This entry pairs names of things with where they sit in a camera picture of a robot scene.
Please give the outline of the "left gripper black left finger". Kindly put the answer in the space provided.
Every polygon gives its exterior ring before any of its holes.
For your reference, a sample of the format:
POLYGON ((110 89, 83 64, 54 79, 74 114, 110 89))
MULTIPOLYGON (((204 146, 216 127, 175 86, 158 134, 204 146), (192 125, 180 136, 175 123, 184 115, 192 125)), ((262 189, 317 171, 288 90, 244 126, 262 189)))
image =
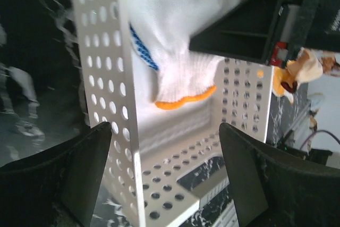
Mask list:
POLYGON ((89 226, 111 125, 1 167, 1 226, 89 226))

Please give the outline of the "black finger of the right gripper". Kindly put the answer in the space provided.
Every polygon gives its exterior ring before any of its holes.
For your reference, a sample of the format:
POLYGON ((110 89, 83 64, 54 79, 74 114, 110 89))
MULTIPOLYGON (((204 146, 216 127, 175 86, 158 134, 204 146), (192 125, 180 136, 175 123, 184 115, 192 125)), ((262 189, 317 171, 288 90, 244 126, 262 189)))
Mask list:
POLYGON ((244 0, 190 39, 195 52, 267 65, 283 0, 244 0))

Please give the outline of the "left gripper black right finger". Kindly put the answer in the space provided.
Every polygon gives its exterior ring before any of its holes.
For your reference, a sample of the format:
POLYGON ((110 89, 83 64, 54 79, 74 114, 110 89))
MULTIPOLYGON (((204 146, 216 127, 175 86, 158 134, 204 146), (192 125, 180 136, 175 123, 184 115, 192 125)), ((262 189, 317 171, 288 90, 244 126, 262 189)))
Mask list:
POLYGON ((339 170, 219 126, 239 226, 339 226, 339 170))

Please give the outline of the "blue dotted glove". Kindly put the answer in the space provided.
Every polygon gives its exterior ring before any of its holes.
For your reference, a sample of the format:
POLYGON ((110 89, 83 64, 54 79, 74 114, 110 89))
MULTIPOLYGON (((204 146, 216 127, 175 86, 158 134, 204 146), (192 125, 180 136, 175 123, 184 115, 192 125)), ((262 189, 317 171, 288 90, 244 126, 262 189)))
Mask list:
POLYGON ((190 37, 242 0, 127 0, 132 27, 159 67, 155 104, 163 110, 210 97, 222 57, 189 50, 190 37))
POLYGON ((131 33, 131 41, 132 48, 136 52, 136 54, 153 70, 158 71, 159 67, 156 62, 152 59, 148 48, 142 42, 140 37, 137 35, 136 31, 132 27, 132 24, 129 23, 130 33, 131 33))

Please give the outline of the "white perforated storage basket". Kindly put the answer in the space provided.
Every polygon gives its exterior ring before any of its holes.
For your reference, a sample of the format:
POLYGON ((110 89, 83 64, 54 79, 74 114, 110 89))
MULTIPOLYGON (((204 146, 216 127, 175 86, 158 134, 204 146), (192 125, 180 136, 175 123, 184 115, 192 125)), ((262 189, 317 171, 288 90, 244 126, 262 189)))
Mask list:
POLYGON ((266 141, 274 69, 227 59, 210 99, 160 110, 156 76, 131 48, 125 1, 73 0, 89 122, 112 131, 102 185, 132 226, 179 226, 228 185, 224 167, 192 191, 178 184, 222 156, 222 122, 266 141))

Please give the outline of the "blue dotted glove front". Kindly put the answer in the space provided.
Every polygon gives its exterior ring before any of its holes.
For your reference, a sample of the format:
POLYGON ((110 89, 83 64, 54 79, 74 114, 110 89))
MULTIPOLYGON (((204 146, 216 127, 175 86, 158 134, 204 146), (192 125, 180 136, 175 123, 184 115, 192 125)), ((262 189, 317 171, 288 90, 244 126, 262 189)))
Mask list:
POLYGON ((136 54, 153 70, 158 71, 159 67, 156 62, 152 59, 148 48, 142 42, 140 37, 137 35, 136 31, 132 27, 132 24, 129 23, 130 33, 131 33, 131 41, 132 48, 136 52, 136 54))

